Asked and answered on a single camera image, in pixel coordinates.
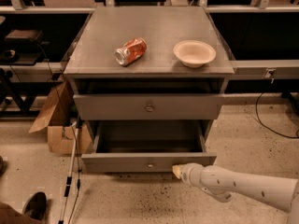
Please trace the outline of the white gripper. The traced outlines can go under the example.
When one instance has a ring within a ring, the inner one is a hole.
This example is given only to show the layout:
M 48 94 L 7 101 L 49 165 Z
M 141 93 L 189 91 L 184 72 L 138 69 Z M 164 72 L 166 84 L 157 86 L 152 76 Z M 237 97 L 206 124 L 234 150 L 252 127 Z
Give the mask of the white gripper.
M 197 163 L 179 164 L 172 166 L 172 172 L 177 179 L 181 179 L 183 183 L 199 188 L 208 196 L 214 198 L 218 202 L 228 203 L 233 199 L 232 194 L 225 190 L 213 190 L 207 185 L 203 184 L 201 173 L 205 170 L 205 167 Z

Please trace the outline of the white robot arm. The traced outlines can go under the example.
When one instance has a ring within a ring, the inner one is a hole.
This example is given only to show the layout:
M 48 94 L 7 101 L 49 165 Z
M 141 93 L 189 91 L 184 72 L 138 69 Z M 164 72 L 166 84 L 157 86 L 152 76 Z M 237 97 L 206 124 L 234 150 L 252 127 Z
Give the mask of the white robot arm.
M 288 213 L 287 224 L 299 224 L 299 180 L 267 175 L 237 173 L 217 165 L 197 163 L 174 165 L 174 175 L 221 203 L 238 193 Z

